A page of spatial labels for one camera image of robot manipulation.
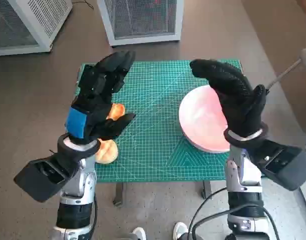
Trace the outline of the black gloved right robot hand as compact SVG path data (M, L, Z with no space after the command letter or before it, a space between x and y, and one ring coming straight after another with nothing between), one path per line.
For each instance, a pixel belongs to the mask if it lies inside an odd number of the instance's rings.
M216 92L229 130L243 138L260 130L267 95L264 85L252 88L241 70L227 62L195 59L189 65L192 74L206 79Z

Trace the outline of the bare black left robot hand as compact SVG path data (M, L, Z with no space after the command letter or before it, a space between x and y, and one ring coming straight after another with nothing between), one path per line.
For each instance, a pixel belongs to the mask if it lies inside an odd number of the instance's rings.
M66 120L70 140L86 145L101 139L116 139L136 116L126 113L116 120L108 118L113 106L112 95L124 85L136 54L134 51L114 52L96 64L84 67Z

